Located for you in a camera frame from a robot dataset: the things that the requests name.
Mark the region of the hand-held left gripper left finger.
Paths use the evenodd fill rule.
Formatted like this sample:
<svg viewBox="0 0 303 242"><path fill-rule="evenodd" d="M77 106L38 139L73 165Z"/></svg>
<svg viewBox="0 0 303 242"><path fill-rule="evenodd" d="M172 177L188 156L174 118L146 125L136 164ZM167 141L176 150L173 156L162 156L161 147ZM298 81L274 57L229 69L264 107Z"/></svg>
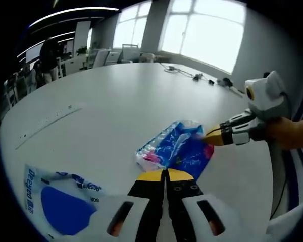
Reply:
<svg viewBox="0 0 303 242"><path fill-rule="evenodd" d="M95 241L155 241L163 212L165 171L141 174L126 195L107 196L94 214Z"/></svg>

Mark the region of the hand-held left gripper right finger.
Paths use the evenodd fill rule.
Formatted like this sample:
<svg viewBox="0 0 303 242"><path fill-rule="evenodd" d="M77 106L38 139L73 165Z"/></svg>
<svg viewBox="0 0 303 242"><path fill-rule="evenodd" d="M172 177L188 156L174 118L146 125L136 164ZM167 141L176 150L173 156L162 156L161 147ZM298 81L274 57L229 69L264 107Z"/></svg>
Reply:
<svg viewBox="0 0 303 242"><path fill-rule="evenodd" d="M193 177L166 170L169 216L177 241L245 241L236 212L211 194L204 194Z"/></svg>

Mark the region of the person's right hand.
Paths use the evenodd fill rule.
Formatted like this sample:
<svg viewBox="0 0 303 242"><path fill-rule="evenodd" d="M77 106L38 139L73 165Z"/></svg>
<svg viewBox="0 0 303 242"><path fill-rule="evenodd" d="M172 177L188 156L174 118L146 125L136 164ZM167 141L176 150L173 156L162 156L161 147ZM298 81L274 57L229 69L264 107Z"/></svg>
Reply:
<svg viewBox="0 0 303 242"><path fill-rule="evenodd" d="M281 117L271 121L267 123L266 136L285 150L303 148L303 120L295 122Z"/></svg>

